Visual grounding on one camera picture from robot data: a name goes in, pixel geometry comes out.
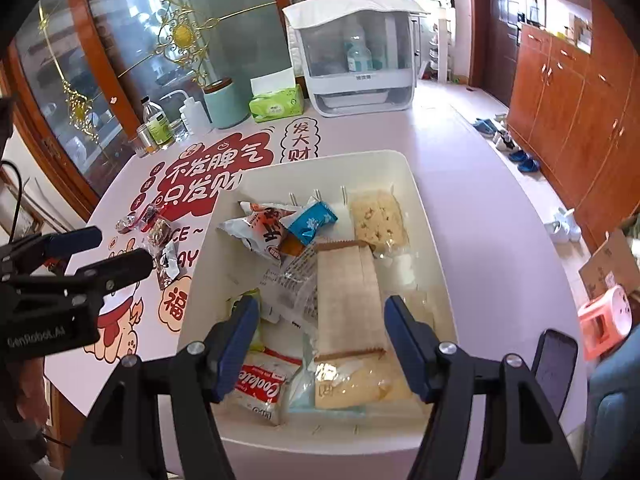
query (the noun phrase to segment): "white shoe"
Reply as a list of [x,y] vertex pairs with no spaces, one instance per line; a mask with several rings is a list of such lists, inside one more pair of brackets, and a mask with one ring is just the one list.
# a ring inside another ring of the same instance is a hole
[[545,224],[546,232],[555,244],[565,244],[569,241],[569,224],[555,220]]
[[582,237],[582,229],[575,222],[574,212],[575,209],[569,209],[569,211],[567,211],[564,207],[559,207],[558,210],[554,212],[554,219],[567,224],[569,227],[569,240],[579,242]]

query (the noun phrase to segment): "shoe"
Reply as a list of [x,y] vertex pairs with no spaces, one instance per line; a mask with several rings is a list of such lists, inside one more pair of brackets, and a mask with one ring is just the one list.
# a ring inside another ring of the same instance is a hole
[[524,150],[518,150],[517,152],[507,155],[507,157],[511,162],[524,162],[529,158],[529,155],[527,155]]
[[551,241],[555,244],[565,244],[569,241],[569,225],[557,220],[547,222],[545,229]]
[[538,161],[528,158],[523,163],[518,164],[518,171],[520,173],[536,173],[540,171],[540,164]]
[[514,153],[520,149],[520,147],[515,142],[513,142],[513,139],[511,139],[511,136],[509,134],[501,135],[500,139],[498,139],[498,142],[495,143],[495,147],[500,152],[505,153]]
[[478,119],[476,118],[476,122],[472,125],[476,130],[478,130],[485,137],[493,137],[498,128],[491,122],[491,119]]
[[569,211],[567,211],[564,207],[559,207],[558,210],[554,212],[554,219],[567,224],[569,227],[569,240],[579,242],[582,237],[582,229],[575,222],[574,211],[575,209],[569,209]]

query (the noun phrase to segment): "door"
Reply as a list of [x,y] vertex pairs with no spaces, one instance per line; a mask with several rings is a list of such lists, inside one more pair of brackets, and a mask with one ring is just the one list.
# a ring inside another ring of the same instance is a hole
[[529,144],[553,171],[578,109],[584,78],[551,59]]
[[522,46],[507,123],[529,140],[548,71],[548,54]]
[[518,59],[519,8],[519,0],[490,0],[488,30],[485,31],[487,50],[482,88],[506,106],[511,102]]
[[625,115],[600,174],[575,213],[578,223],[587,226],[595,246],[638,207],[639,160],[640,122]]
[[580,203],[596,177],[620,129],[624,104],[625,98],[606,82],[585,81],[574,125],[554,170],[566,192],[560,198],[567,207]]

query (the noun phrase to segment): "cardboard box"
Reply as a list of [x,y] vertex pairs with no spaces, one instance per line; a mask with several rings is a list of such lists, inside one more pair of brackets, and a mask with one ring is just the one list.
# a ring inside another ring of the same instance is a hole
[[625,219],[580,269],[580,277],[592,300],[616,283],[622,285],[627,294],[640,288],[640,269],[622,232],[635,221],[636,216]]

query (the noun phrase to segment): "glass bottle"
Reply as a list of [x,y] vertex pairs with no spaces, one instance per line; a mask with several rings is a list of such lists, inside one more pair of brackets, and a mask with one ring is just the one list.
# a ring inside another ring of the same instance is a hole
[[167,149],[174,142],[174,136],[171,133],[169,121],[166,118],[164,110],[160,105],[149,100],[149,96],[142,99],[142,118],[145,121],[149,133],[154,138],[158,147],[162,150]]

